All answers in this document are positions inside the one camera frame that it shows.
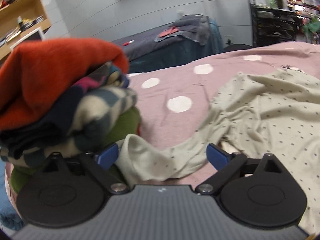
blue fabric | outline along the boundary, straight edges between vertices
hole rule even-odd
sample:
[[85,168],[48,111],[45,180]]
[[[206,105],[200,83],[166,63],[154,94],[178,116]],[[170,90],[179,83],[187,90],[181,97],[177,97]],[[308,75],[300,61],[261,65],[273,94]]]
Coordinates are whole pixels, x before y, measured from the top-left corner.
[[222,38],[215,20],[210,19],[211,35],[206,45],[184,39],[130,61],[129,73],[150,72],[181,66],[203,57],[223,53]]
[[5,162],[0,161],[0,222],[12,230],[20,230],[24,223],[11,205],[4,184]]

wooden bookshelf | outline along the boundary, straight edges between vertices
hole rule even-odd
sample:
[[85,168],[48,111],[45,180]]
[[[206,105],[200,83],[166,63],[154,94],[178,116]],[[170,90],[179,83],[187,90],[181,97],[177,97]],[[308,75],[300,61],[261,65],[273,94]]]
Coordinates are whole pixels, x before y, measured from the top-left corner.
[[43,16],[42,22],[39,22],[26,31],[20,33],[7,44],[0,47],[0,61],[10,54],[10,46],[25,35],[38,27],[41,27],[44,32],[51,27],[47,12],[42,4],[42,0],[17,0],[0,9],[0,38],[4,37],[10,30],[15,29],[18,26],[18,17],[35,20],[39,16]]

white polka dot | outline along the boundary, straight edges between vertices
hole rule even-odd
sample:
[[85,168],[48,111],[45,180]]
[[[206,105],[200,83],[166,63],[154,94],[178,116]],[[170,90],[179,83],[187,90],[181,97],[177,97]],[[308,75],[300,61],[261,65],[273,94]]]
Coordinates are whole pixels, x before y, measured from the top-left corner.
[[248,55],[248,56],[244,56],[243,60],[259,61],[259,60],[262,60],[262,57],[259,55]]
[[210,64],[199,65],[195,66],[193,71],[196,74],[207,75],[213,71],[213,66],[211,66]]
[[138,76],[140,74],[142,74],[142,72],[141,73],[131,73],[131,74],[128,74],[127,76],[128,77],[134,77],[134,76]]
[[158,78],[149,78],[148,80],[146,80],[142,85],[141,87],[142,88],[151,88],[151,87],[154,87],[156,86],[157,84],[160,83],[160,79]]
[[181,113],[181,112],[187,111],[191,108],[191,106],[192,106],[192,100],[185,96],[171,98],[167,102],[168,109],[175,113]]

dark bottle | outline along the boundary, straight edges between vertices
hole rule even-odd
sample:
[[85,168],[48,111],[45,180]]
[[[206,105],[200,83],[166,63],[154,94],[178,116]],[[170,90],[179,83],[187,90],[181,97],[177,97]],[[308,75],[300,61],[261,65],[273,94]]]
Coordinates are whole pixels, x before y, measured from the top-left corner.
[[283,0],[276,0],[276,3],[279,9],[283,9]]

green fabric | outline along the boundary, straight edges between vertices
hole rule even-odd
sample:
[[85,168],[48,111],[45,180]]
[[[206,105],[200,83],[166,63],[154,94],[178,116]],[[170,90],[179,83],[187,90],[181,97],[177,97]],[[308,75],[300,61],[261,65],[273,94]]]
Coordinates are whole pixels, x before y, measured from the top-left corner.
[[[140,113],[134,106],[119,116],[112,130],[106,135],[102,144],[103,147],[110,143],[125,139],[128,134],[137,134],[139,123]],[[15,166],[10,178],[11,186],[15,193],[19,193],[22,187],[27,184],[32,175],[39,169],[41,169],[41,166],[35,169]],[[115,165],[111,166],[109,172],[121,181],[125,181],[124,176]]]

